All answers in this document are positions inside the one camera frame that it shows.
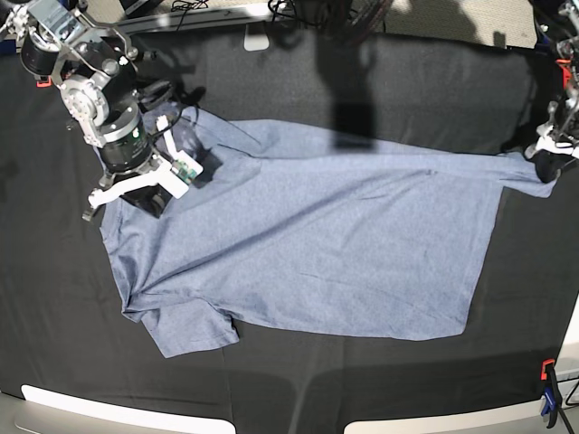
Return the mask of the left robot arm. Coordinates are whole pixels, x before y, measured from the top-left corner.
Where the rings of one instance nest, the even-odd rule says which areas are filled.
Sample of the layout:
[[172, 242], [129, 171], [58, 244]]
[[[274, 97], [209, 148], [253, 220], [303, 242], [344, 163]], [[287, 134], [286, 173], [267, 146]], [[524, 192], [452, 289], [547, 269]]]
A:
[[578, 3], [532, 1], [537, 44], [550, 49], [562, 72], [563, 93], [550, 101], [537, 141], [525, 149], [545, 184], [578, 161]]

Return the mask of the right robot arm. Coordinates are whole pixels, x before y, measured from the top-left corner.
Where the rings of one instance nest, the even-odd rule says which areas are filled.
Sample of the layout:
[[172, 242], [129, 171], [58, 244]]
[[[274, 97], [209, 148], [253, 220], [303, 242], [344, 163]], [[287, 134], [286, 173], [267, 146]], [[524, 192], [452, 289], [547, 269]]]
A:
[[148, 58], [113, 24], [95, 22], [83, 1], [4, 1], [1, 35], [21, 43], [21, 63], [39, 82], [52, 84], [81, 127], [84, 141], [103, 167], [83, 218], [122, 199], [158, 218], [177, 195], [177, 159], [157, 148], [158, 139], [180, 119], [171, 114], [157, 131], [144, 114], [175, 95], [170, 80], [141, 87], [138, 65]]

